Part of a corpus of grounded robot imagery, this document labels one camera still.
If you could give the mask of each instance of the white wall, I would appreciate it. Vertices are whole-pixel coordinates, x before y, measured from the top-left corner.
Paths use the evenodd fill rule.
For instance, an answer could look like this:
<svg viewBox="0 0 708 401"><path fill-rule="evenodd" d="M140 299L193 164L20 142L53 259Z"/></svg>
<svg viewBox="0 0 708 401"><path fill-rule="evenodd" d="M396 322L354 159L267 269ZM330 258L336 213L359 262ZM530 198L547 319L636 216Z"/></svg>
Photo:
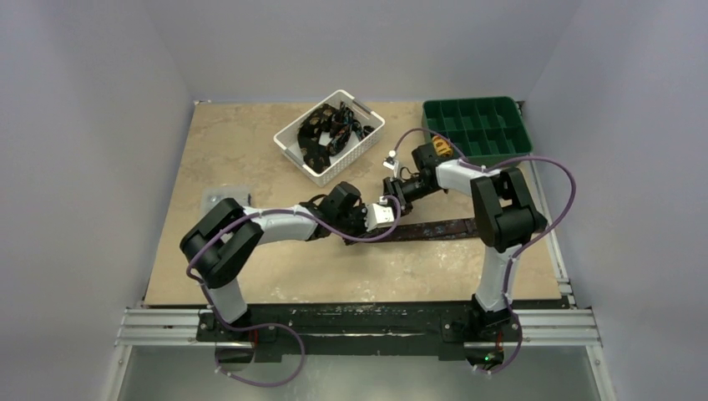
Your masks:
<svg viewBox="0 0 708 401"><path fill-rule="evenodd" d="M537 152L578 178L561 246L623 400L705 399L706 20L704 0L586 0L526 105Z"/></svg>
<svg viewBox="0 0 708 401"><path fill-rule="evenodd" d="M95 400L189 95L138 0L3 2L0 53L0 391Z"/></svg>
<svg viewBox="0 0 708 401"><path fill-rule="evenodd" d="M525 99L579 0L146 0L199 99Z"/></svg>

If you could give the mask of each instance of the metal floor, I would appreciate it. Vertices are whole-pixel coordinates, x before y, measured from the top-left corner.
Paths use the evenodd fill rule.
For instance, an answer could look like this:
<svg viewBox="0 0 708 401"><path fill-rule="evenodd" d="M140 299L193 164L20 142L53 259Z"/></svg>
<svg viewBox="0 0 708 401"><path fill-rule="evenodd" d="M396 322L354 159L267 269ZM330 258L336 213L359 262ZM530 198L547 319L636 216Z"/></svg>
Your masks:
<svg viewBox="0 0 708 401"><path fill-rule="evenodd" d="M298 362L258 363L239 374L260 381L286 377ZM133 348L121 400L471 400L596 401L585 347L526 347L504 372L473 375L466 362L435 357L310 356L300 376L279 388L255 388L214 373L214 349Z"/></svg>

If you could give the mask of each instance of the black cable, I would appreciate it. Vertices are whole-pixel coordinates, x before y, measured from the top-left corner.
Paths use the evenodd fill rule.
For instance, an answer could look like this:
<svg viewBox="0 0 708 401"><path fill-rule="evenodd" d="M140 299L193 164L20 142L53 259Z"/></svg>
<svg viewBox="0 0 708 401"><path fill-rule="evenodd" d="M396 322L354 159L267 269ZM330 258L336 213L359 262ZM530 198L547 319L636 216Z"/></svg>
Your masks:
<svg viewBox="0 0 708 401"><path fill-rule="evenodd" d="M411 172L411 169L409 169L407 167L401 167L400 169L398 169L398 175L401 177L401 179L405 180L405 178L403 178L403 171L404 170L408 172L408 178L407 178L408 180L413 178L414 174Z"/></svg>
<svg viewBox="0 0 708 401"><path fill-rule="evenodd" d="M325 194L320 194L320 195L315 195L310 198L310 200L307 201L307 203L315 203L318 199L324 198L326 195Z"/></svg>

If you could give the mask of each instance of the wooden tabletop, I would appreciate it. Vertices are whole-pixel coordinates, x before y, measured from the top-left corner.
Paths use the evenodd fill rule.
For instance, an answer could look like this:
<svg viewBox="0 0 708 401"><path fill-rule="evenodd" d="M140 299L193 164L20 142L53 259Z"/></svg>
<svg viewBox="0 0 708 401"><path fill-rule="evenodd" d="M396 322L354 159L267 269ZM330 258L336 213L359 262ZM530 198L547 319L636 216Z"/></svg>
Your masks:
<svg viewBox="0 0 708 401"><path fill-rule="evenodd" d="M199 104L174 184L152 276L147 305L203 304L200 289L185 275L179 243L200 218L205 190L247 185L254 207L288 207L341 181L362 192L365 202L382 194L390 170L382 161L400 135L420 126L420 103L370 103L385 120L384 133L325 188L307 179L273 143L273 135L313 104ZM399 158L423 142L409 135ZM473 215L472 201L442 192L418 200L403 224ZM258 246L239 275L247 302L384 302L469 299L479 284L484 245L478 239L345 246L336 236L314 242L283 241ZM558 298L558 283L546 241L521 257L513 286L516 298Z"/></svg>

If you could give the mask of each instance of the white basket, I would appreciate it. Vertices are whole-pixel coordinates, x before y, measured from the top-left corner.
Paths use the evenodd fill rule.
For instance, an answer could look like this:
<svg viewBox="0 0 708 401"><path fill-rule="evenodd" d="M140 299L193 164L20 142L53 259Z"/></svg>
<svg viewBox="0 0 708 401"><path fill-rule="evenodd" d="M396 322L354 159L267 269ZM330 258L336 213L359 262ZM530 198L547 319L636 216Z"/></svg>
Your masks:
<svg viewBox="0 0 708 401"><path fill-rule="evenodd" d="M370 125L374 128L374 130L362 141L360 141L356 135L352 135L346 143L344 150L342 150L338 155L330 158L331 165L327 168L327 170L324 170L318 174L303 161L300 146L297 144L297 132L300 129L300 124L302 121L304 121L310 113L315 111L315 109L325 103L339 109L340 102L346 103L346 105L354 111L354 114L356 115L355 118L358 119L362 125ZM301 115L300 118L296 119L290 123L290 125L281 130L281 132L273 136L273 140L276 142L276 145L280 146L283 155L290 159L293 164L300 169L300 171L310 177L310 180L322 187L331 181L331 179L333 179L336 175L341 173L347 166L356 160L357 157L363 155L364 152L369 150L369 148L378 142L383 133L382 129L385 123L386 121L381 118L380 115L376 114L367 106L354 99L354 96L351 96L344 90L337 90L335 93L327 97L327 99L322 100L315 107L309 109L306 113ZM326 145L329 141L330 138L328 135L323 135L320 139L320 143L322 145Z"/></svg>

